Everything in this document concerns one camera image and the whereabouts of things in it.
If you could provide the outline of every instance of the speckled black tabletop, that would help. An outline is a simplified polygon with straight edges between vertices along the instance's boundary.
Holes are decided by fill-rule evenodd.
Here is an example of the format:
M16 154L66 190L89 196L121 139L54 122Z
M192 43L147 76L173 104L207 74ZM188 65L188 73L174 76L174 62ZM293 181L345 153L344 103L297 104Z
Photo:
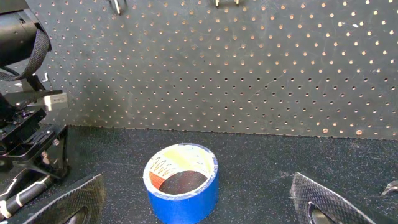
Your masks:
M71 127L70 174L33 203L89 174L103 174L102 223L160 223L142 172L157 151L180 142L208 147L220 166L218 204L202 223L297 223L289 199L294 172L398 219L398 194L380 197L389 182L398 180L398 142L255 134ZM0 187L16 172L0 176Z

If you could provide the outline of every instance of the bolt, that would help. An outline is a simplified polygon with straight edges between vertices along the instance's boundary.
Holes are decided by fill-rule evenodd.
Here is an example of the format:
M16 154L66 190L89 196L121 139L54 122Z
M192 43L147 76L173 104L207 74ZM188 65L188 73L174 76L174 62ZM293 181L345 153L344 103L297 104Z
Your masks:
M54 146L58 146L60 144L60 141L58 139L54 139L54 141L52 142L52 144Z

